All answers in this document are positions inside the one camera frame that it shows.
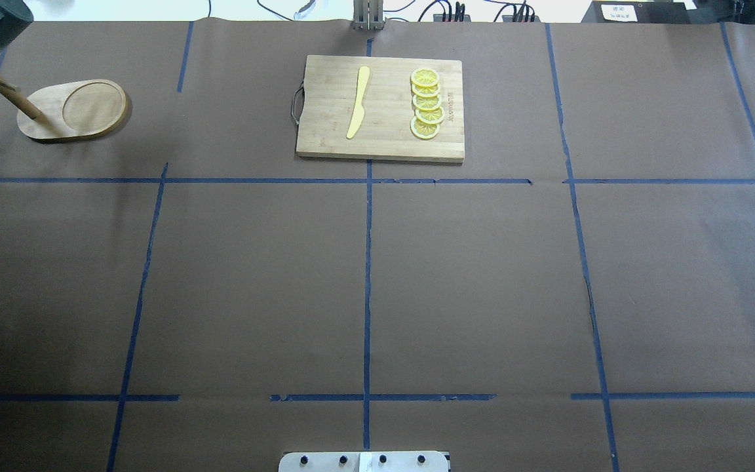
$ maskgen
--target lemon slice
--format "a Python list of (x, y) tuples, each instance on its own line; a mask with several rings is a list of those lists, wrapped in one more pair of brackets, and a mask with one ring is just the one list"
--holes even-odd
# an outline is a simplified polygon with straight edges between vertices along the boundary
[(410, 80), (419, 87), (434, 87), (438, 84), (438, 72), (422, 67), (410, 74)]
[(426, 125), (438, 125), (444, 121), (444, 110), (442, 107), (429, 111), (416, 110), (416, 117)]
[(413, 84), (412, 91), (414, 94), (420, 96), (420, 98), (432, 98), (433, 96), (437, 96), (438, 93), (441, 92), (441, 86), (436, 84), (433, 87), (420, 87), (416, 84)]
[(416, 138), (432, 140), (438, 134), (438, 125), (428, 125), (428, 123), (424, 123), (417, 119), (417, 117), (414, 117), (413, 121), (410, 121), (410, 131), (413, 132)]
[(421, 111), (436, 110), (441, 107), (441, 96), (418, 96), (413, 93), (413, 106)]

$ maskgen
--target gray table surface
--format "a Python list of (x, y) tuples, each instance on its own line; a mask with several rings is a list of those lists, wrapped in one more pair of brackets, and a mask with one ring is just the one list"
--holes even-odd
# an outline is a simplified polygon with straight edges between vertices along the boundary
[[(462, 60), (465, 163), (297, 158), (307, 54)], [(755, 470), (755, 27), (34, 24), (0, 69), (134, 106), (38, 144), (0, 96), (0, 470)]]

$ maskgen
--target cutting board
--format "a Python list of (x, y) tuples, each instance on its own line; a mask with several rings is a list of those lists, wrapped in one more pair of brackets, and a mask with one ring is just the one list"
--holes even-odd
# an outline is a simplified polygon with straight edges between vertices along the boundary
[[(347, 140), (345, 132), (351, 122), (361, 66), (371, 69), (363, 96), (366, 116), (354, 138)], [(410, 120), (414, 117), (410, 73), (419, 67), (429, 67), (440, 76), (446, 116), (440, 132), (431, 140), (420, 140), (410, 131)], [(461, 163), (465, 159), (462, 63), (395, 57), (308, 56), (296, 155)]]

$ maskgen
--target oval wooden base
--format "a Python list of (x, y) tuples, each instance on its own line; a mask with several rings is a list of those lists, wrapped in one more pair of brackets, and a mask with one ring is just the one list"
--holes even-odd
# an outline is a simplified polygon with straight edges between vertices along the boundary
[(19, 111), (19, 130), (32, 140), (93, 140), (117, 128), (129, 113), (128, 96), (113, 81), (78, 81), (45, 87), (28, 98), (42, 111), (30, 119)]

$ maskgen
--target knife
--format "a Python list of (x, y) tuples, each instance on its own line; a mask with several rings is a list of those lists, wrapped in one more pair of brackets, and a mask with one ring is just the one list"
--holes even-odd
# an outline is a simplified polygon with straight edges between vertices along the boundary
[(357, 72), (357, 96), (354, 98), (354, 111), (351, 112), (351, 123), (348, 125), (348, 132), (345, 138), (350, 140), (354, 138), (360, 125), (363, 123), (363, 117), (366, 116), (366, 110), (363, 108), (363, 94), (366, 93), (366, 84), (369, 82), (368, 66), (361, 66)]

